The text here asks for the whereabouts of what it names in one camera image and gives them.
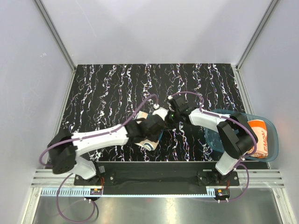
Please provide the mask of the teal and cream towel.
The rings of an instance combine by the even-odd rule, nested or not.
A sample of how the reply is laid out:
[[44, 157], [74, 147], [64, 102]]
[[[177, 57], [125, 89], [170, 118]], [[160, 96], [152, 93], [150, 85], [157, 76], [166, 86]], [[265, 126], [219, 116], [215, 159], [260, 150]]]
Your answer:
[[[143, 112], [143, 111], [139, 111], [137, 113], [137, 115], [135, 116], [135, 119], [147, 119], [148, 117], [150, 117], [151, 114], [148, 114], [146, 112]], [[159, 144], [159, 141], [161, 140], [162, 138], [162, 135], [163, 135], [163, 132], [161, 132], [155, 139], [156, 141], [152, 141], [152, 140], [149, 140], [149, 139], [145, 139], [143, 141], [140, 141], [138, 143], [136, 143], [137, 146], [140, 146], [148, 151], [153, 151], [157, 148], [158, 144]]]

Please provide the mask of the blue translucent plastic tray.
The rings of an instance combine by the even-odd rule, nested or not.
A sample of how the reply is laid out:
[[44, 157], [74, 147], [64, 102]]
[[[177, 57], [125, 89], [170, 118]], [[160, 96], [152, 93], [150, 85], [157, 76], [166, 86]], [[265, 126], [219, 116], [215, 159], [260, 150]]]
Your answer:
[[[229, 110], [222, 110], [222, 109], [216, 109], [213, 111], [214, 113], [219, 113], [219, 114], [233, 114], [235, 113], [234, 111], [229, 111]], [[255, 160], [255, 161], [262, 161], [262, 162], [270, 162], [273, 161], [277, 156], [278, 156], [278, 134], [276, 131], [275, 126], [267, 119], [258, 117], [255, 115], [249, 115], [245, 113], [241, 113], [243, 116], [247, 118], [248, 121], [250, 120], [263, 120], [266, 123], [267, 127], [267, 142], [268, 142], [268, 156], [265, 159], [259, 159], [259, 158], [254, 158], [251, 157], [252, 154], [256, 152], [257, 149], [251, 149], [245, 156], [244, 159], [248, 158], [250, 160]], [[224, 148], [222, 146], [220, 137], [217, 132], [214, 132], [210, 129], [206, 128], [206, 141], [208, 145], [215, 151], [222, 152], [224, 153]]]

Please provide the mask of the orange cartoon print towel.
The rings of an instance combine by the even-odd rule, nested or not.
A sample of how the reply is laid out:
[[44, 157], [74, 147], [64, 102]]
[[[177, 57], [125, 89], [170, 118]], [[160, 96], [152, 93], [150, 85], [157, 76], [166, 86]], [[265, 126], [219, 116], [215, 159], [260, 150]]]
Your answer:
[[268, 156], [267, 127], [263, 120], [250, 120], [248, 124], [258, 138], [257, 150], [251, 157], [265, 159]]

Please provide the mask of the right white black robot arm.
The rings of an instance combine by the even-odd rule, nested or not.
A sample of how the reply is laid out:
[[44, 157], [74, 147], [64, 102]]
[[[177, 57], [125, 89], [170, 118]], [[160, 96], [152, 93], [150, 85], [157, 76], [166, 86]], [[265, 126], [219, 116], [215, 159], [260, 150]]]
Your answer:
[[236, 168], [241, 159], [251, 149], [257, 149], [258, 137], [250, 127], [248, 120], [239, 112], [219, 114], [201, 108], [191, 108], [181, 96], [169, 96], [169, 123], [187, 123], [201, 126], [217, 132], [224, 153], [215, 165], [213, 182], [223, 185], [229, 179], [229, 173]]

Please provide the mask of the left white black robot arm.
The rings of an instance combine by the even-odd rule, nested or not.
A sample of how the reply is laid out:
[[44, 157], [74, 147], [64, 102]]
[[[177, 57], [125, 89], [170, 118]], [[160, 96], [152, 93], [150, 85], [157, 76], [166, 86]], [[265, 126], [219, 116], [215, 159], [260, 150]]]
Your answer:
[[56, 175], [72, 172], [95, 185], [101, 173], [92, 161], [82, 155], [101, 148], [140, 144], [153, 150], [165, 127], [165, 119], [158, 114], [129, 121], [126, 125], [87, 133], [70, 133], [63, 129], [48, 144], [52, 172]]

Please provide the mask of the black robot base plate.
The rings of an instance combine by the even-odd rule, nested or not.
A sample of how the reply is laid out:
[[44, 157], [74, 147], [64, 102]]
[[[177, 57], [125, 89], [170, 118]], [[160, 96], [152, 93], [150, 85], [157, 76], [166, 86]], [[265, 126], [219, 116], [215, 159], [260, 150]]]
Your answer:
[[216, 172], [215, 162], [100, 162], [101, 177], [91, 181], [76, 175], [74, 185], [103, 187], [104, 196], [159, 197], [213, 196], [211, 188], [238, 187], [237, 172], [223, 177]]

